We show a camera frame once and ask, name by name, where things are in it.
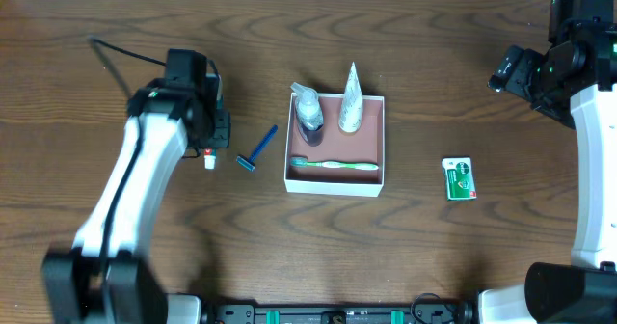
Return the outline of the clear soap pump bottle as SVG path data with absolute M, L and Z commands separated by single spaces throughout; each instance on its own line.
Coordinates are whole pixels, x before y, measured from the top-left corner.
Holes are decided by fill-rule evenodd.
M 290 86 L 296 94 L 295 114 L 300 135 L 311 147 L 317 147 L 323 140 L 324 117 L 315 89 L 294 82 Z

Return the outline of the Colgate toothpaste tube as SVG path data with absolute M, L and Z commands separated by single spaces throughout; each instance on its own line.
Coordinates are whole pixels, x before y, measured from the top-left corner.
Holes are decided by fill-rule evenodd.
M 214 148 L 205 148 L 203 150 L 204 167 L 207 170 L 214 170 L 216 166 L 217 153 Z

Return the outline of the white cream tube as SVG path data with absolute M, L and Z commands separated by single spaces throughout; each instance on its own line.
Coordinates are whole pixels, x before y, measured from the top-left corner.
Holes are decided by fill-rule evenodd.
M 338 127 L 342 132 L 355 133 L 362 125 L 363 95 L 355 63 L 352 63 L 339 113 Z

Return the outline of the blue disposable razor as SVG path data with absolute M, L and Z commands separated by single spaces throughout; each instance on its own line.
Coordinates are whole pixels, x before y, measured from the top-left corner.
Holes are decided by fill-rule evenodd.
M 263 152 L 263 150 L 270 143 L 272 138 L 276 135 L 278 131 L 278 127 L 273 125 L 271 129 L 265 134 L 262 140 L 256 145 L 255 149 L 252 153 L 246 157 L 243 155 L 238 155 L 236 157 L 236 162 L 246 170 L 253 172 L 255 170 L 255 160 L 259 157 L 259 155 Z

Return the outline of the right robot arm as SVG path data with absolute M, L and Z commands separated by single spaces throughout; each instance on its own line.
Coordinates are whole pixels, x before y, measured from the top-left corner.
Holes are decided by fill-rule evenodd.
M 461 323 L 616 320 L 616 23 L 614 0 L 551 0 L 549 50 L 509 47 L 488 86 L 577 135 L 578 210 L 571 262 L 533 263 L 519 285 L 478 294 Z

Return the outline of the green white toothbrush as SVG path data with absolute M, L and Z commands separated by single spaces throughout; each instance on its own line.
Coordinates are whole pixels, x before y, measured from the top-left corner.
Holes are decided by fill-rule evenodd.
M 326 169 L 351 169 L 359 171 L 377 171 L 379 169 L 379 166 L 373 163 L 349 163 L 333 160 L 312 162 L 305 157 L 292 157 L 290 164 L 293 167 L 298 168 L 317 167 Z

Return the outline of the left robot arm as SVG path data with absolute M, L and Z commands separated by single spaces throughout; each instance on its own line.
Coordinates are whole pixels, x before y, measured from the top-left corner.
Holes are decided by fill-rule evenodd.
M 229 126 L 222 84 L 142 88 L 127 103 L 121 153 L 67 252 L 42 264 L 56 323 L 200 323 L 196 295 L 169 294 L 148 267 L 153 226 L 175 166 L 199 127 Z

